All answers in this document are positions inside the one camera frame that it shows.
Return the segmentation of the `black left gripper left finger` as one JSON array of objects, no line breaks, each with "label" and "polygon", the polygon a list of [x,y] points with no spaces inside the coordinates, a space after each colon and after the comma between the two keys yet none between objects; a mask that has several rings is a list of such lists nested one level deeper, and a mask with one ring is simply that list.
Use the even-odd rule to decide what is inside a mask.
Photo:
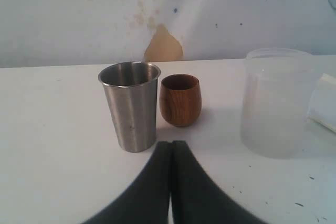
[{"label": "black left gripper left finger", "polygon": [[168,223],[172,144],[158,142],[132,184],[85,223]]}]

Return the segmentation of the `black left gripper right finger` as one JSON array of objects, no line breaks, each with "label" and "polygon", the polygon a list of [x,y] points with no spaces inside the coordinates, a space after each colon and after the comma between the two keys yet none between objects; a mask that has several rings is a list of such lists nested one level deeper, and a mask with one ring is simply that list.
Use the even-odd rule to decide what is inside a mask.
[{"label": "black left gripper right finger", "polygon": [[186,142],[172,143],[171,168],[174,223],[264,223],[212,181]]}]

